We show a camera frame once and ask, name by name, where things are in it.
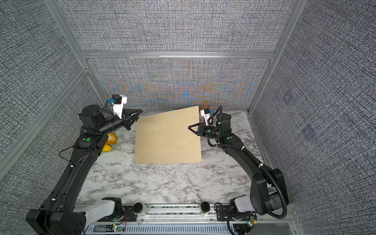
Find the brown object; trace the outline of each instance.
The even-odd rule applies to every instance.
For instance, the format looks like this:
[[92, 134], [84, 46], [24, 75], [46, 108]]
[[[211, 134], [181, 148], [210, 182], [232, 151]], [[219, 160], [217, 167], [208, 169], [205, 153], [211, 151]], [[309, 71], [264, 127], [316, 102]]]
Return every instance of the brown object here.
[[204, 103], [202, 103], [202, 105], [199, 107], [199, 112], [203, 109], [207, 109], [208, 108], [208, 103], [209, 103], [209, 100], [205, 100]]
[[198, 106], [140, 117], [136, 122], [135, 163], [201, 162], [200, 137], [188, 130], [197, 123]]

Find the white plastic arm base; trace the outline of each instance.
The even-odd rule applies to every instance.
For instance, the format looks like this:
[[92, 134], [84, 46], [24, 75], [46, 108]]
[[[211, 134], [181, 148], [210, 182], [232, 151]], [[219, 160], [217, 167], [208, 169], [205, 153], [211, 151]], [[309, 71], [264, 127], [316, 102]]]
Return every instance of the white plastic arm base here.
[[87, 207], [75, 209], [74, 212], [85, 212], [86, 216], [86, 225], [85, 227], [89, 226], [90, 224], [100, 220], [105, 216], [109, 216], [114, 212], [115, 209], [115, 202], [112, 200], [99, 200], [96, 203], [89, 205]]
[[235, 206], [239, 212], [255, 211], [252, 206], [249, 194], [236, 198]]

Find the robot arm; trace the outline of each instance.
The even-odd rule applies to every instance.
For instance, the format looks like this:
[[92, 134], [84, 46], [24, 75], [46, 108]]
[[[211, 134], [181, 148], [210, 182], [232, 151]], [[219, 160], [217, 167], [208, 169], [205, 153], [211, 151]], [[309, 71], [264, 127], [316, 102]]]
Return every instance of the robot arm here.
[[[198, 123], [189, 126], [192, 132], [198, 136], [208, 138], [208, 144], [210, 144], [210, 138], [214, 138], [217, 142], [216, 145], [223, 149], [223, 151], [234, 158], [239, 165], [244, 169], [251, 179], [251, 191], [247, 197], [248, 201], [252, 204], [248, 208], [253, 208], [259, 215], [270, 214], [276, 218], [284, 218], [286, 216], [288, 205], [288, 196], [284, 180], [284, 175], [279, 169], [271, 169], [267, 165], [261, 163], [252, 153], [250, 153], [241, 142], [238, 136], [232, 133], [230, 127], [231, 115], [222, 113], [221, 107], [220, 113], [216, 116], [216, 126], [209, 126], [205, 123]], [[192, 130], [192, 127], [198, 126], [198, 130]], [[277, 192], [269, 193], [267, 183], [276, 188]], [[230, 209], [232, 214], [239, 212], [246, 212], [243, 210], [244, 205], [238, 205], [237, 202], [244, 202], [242, 200], [232, 199], [230, 202]], [[282, 215], [276, 215], [272, 211], [283, 208], [284, 213]]]
[[[105, 198], [98, 205], [86, 208], [81, 212], [73, 212], [77, 196], [89, 169], [101, 154], [107, 141], [107, 134], [121, 127], [130, 130], [131, 125], [142, 113], [141, 109], [122, 109], [124, 97], [113, 95], [110, 104], [114, 112], [100, 109], [98, 105], [83, 108], [79, 118], [83, 122], [79, 138], [73, 146], [73, 152], [62, 176], [53, 191], [39, 209], [32, 209], [26, 221], [38, 234], [81, 234], [87, 223], [92, 223], [109, 215], [116, 219], [123, 215], [121, 201], [116, 198]], [[103, 113], [110, 114], [105, 118]]]

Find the red wire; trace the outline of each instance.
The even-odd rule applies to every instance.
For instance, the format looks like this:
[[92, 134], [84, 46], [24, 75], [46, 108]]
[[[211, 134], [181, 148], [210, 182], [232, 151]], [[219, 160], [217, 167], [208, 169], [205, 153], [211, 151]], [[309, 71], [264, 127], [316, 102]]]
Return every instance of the red wire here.
[[124, 216], [124, 218], [125, 218], [125, 224], [124, 224], [124, 228], [123, 228], [122, 232], [124, 232], [125, 226], [127, 226], [127, 216], [128, 216], [128, 214], [126, 214], [126, 215]]

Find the black cable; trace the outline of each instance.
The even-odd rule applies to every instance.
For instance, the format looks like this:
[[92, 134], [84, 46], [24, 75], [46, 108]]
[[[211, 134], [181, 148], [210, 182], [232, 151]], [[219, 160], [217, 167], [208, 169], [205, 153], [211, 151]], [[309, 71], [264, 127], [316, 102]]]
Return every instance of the black cable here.
[[219, 110], [219, 107], [218, 107], [218, 109], [215, 111], [215, 113], [214, 113], [213, 115], [211, 115], [211, 116], [208, 118], [208, 124], [209, 124], [209, 122], [211, 123], [211, 124], [209, 124], [209, 125], [213, 125], [214, 117], [215, 117], [215, 115], [218, 113], [218, 110]]
[[283, 219], [286, 217], [287, 215], [287, 205], [286, 205], [286, 200], [285, 200], [285, 196], [283, 195], [282, 193], [282, 190], [281, 188], [279, 187], [279, 185], [277, 184], [276, 180], [274, 179], [274, 177], [264, 168], [264, 166], [260, 166], [260, 169], [262, 169], [262, 171], [268, 176], [268, 178], [271, 180], [272, 184], [274, 185], [274, 187], [276, 188], [277, 190], [277, 193], [279, 195], [279, 198], [281, 199], [281, 203], [282, 203], [282, 214], [281, 215], [277, 215], [277, 214], [274, 214], [273, 212], [269, 212], [268, 215], [270, 216], [273, 216], [274, 218], [277, 218], [277, 219]]
[[241, 216], [241, 215], [250, 215], [252, 214], [253, 216], [255, 215], [254, 213], [252, 213], [251, 211], [247, 211], [247, 212], [242, 212], [242, 213], [237, 213], [237, 214], [232, 214], [230, 215], [229, 217], [227, 217], [227, 228], [229, 229], [230, 233], [232, 235], [235, 235], [235, 233], [231, 230], [231, 227], [230, 227], [230, 219], [234, 216]]
[[221, 213], [219, 213], [219, 212], [217, 211], [217, 208], [216, 208], [217, 205], [221, 205], [221, 206], [222, 206], [222, 204], [220, 204], [220, 203], [216, 203], [216, 204], [214, 204], [214, 210], [215, 210], [215, 212], [217, 212], [218, 214], [221, 214]]
[[214, 146], [216, 146], [216, 144], [211, 144], [210, 143], [210, 136], [211, 136], [211, 134], [212, 133], [214, 133], [216, 130], [218, 130], [219, 129], [219, 127], [222, 125], [222, 105], [220, 105], [219, 107], [218, 107], [218, 109], [217, 109], [217, 111], [215, 112], [215, 114], [217, 113], [219, 111], [219, 124], [211, 131], [211, 132], [209, 132], [209, 134], [208, 134], [208, 145], [210, 146], [210, 147], [214, 147]]
[[[236, 146], [236, 145], [232, 145], [232, 144], [218, 144], [217, 147], [231, 147], [231, 148], [235, 148], [235, 149], [242, 149], [242, 147], [239, 147], [239, 146]], [[243, 151], [248, 155], [250, 156], [254, 162], [257, 164], [257, 165], [260, 165], [262, 162], [257, 159], [248, 149], [246, 148], [243, 148]], [[281, 215], [277, 215], [277, 214], [274, 214], [272, 212], [269, 212], [268, 215], [274, 217], [274, 218], [277, 218], [277, 219], [284, 219], [287, 215], [287, 204], [286, 204], [286, 200], [285, 200], [285, 196], [283, 195], [282, 193], [282, 190], [281, 188], [279, 187], [279, 185], [277, 184], [276, 180], [274, 179], [274, 177], [268, 172], [268, 170], [266, 170], [264, 168], [264, 166], [260, 166], [259, 167], [265, 174], [266, 176], [270, 179], [270, 181], [272, 182], [272, 185], [276, 188], [277, 190], [277, 193], [278, 193], [278, 196], [281, 200], [281, 203], [282, 203], [282, 214]]]
[[103, 108], [102, 108], [100, 111], [98, 111], [97, 113], [93, 114], [93, 115], [90, 115], [90, 116], [86, 116], [85, 114], [78, 114], [78, 115], [85, 115], [85, 117], [92, 117], [92, 116], [95, 116], [95, 115], [99, 114], [100, 112], [102, 112], [102, 111], [106, 108], [107, 103], [110, 103], [110, 102], [109, 102], [108, 100], [106, 100], [106, 103], [105, 103], [105, 105], [103, 106]]
[[62, 153], [62, 152], [64, 152], [65, 150], [70, 149], [71, 147], [68, 147], [68, 148], [66, 148], [66, 149], [61, 150], [61, 151], [59, 152], [59, 156], [60, 156], [62, 159], [68, 161], [71, 165], [73, 165], [73, 163], [72, 163], [71, 161], [69, 161], [68, 159], [66, 159], [66, 158], [64, 158], [64, 157], [61, 156], [61, 153]]

